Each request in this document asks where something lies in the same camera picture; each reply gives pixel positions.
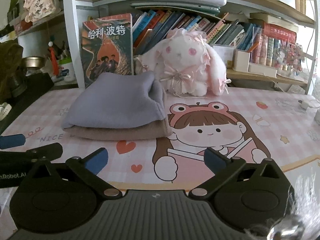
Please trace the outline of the olive brown garment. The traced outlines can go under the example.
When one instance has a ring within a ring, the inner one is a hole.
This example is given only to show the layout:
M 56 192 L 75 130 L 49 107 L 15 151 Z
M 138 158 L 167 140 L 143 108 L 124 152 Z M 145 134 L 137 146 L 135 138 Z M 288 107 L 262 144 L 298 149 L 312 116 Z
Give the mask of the olive brown garment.
M 8 85 L 8 78 L 16 72 L 16 69 L 22 61 L 23 47 L 16 41 L 9 40 L 1 42 L 1 59 L 0 59 L 0 81 L 1 81 L 1 103 L 11 97 Z

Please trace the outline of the white pen holder box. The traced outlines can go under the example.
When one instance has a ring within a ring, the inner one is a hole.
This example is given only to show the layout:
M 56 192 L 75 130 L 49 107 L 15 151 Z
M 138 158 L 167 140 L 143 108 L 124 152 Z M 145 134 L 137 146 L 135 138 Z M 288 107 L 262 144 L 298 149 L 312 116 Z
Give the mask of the white pen holder box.
M 236 49 L 234 52 L 233 70 L 247 73 L 249 69 L 251 53 Z

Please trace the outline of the red box on shelf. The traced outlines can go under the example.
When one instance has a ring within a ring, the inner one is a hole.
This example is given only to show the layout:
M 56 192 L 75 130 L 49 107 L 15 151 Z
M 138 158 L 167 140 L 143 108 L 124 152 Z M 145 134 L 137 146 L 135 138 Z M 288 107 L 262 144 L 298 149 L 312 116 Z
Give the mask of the red box on shelf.
M 271 38 L 289 42 L 290 44 L 296 43 L 297 34 L 294 31 L 283 28 L 275 24 L 263 23 L 261 25 L 263 29 L 263 35 Z

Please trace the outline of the purple and brown sweater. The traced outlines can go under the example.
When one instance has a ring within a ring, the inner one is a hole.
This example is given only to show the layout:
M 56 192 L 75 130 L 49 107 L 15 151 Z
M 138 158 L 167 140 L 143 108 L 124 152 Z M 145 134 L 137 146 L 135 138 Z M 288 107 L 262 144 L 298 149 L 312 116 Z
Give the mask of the purple and brown sweater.
M 146 140 L 172 134 L 166 93 L 153 72 L 103 73 L 72 103 L 64 131 L 93 140 Z

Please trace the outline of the row of books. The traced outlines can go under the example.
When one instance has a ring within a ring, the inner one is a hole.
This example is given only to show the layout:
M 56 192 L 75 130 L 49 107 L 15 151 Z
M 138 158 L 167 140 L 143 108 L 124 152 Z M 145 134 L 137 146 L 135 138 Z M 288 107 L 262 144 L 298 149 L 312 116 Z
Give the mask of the row of books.
M 179 11 L 159 12 L 135 40 L 134 60 L 137 61 L 139 55 L 149 51 L 152 48 L 152 42 L 157 43 L 166 39 L 169 31 L 174 29 L 182 28 L 188 32 L 201 31 L 205 33 L 208 44 L 226 46 L 236 44 L 243 50 L 248 50 L 253 39 L 263 31 L 261 25 L 264 22 L 281 26 L 295 33 L 298 31 L 298 27 L 294 24 L 266 13 L 253 12 L 248 21 L 248 23 L 241 23 L 237 19 L 233 22 L 226 22 L 225 20 L 208 19 L 203 15 L 190 16 Z

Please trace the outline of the brass bowl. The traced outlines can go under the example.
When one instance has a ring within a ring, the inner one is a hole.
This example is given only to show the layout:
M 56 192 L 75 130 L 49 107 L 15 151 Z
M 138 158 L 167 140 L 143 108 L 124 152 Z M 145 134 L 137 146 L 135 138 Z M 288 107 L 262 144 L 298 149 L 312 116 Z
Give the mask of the brass bowl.
M 21 64 L 25 68 L 37 68 L 41 69 L 46 64 L 46 59 L 41 56 L 29 56 L 24 57 L 21 61 Z

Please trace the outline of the pink checkered cartoon desk mat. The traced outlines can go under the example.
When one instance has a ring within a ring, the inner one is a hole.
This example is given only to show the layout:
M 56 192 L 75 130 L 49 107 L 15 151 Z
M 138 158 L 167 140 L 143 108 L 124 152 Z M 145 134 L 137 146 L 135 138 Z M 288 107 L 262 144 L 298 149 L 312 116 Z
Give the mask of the pink checkered cartoon desk mat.
M 299 176 L 319 176 L 318 109 L 300 107 L 299 100 L 318 107 L 309 95 L 230 88 L 222 96 L 167 97 L 172 135 L 157 140 L 100 141 L 75 137 L 61 128 L 80 89 L 44 94 L 5 131 L 23 134 L 20 151 L 58 142 L 60 161 L 84 157 L 98 148 L 108 151 L 99 177 L 121 189 L 191 190 L 212 176 L 203 161 L 212 147 L 226 157 L 249 163 L 274 159 L 291 183 Z

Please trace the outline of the Harry Potter book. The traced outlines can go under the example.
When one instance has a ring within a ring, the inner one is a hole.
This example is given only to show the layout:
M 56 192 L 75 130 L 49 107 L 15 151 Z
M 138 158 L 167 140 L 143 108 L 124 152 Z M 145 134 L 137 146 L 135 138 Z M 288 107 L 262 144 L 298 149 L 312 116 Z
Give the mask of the Harry Potter book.
M 126 13 L 83 22 L 81 48 L 86 88 L 103 73 L 132 75 L 132 15 Z

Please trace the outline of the pink white plush bunny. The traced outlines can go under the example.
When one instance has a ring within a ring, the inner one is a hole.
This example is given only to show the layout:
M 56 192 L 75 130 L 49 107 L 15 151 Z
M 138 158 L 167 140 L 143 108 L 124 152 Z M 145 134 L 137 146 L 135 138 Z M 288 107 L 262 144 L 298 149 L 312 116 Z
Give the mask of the pink white plush bunny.
M 172 29 L 142 55 L 136 55 L 137 74 L 153 71 L 166 91 L 183 96 L 220 96 L 228 91 L 231 80 L 218 53 L 207 43 L 203 31 Z

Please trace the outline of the fluffy white sleeve trim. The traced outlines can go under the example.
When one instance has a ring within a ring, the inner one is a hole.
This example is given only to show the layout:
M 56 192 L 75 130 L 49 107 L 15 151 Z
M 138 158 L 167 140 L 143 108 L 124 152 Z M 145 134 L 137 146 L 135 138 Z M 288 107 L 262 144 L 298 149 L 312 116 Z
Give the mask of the fluffy white sleeve trim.
M 256 224 L 245 230 L 250 239 L 319 239 L 319 191 L 316 174 L 299 176 L 287 192 L 285 211 L 277 220 Z

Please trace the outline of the white cup with pens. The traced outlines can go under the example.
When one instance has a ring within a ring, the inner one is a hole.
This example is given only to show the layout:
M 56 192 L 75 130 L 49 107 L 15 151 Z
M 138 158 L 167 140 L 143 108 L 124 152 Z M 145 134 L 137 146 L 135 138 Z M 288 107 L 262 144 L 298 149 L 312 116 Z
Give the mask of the white cup with pens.
M 60 74 L 66 82 L 72 82 L 76 80 L 75 71 L 71 57 L 65 57 L 59 60 Z

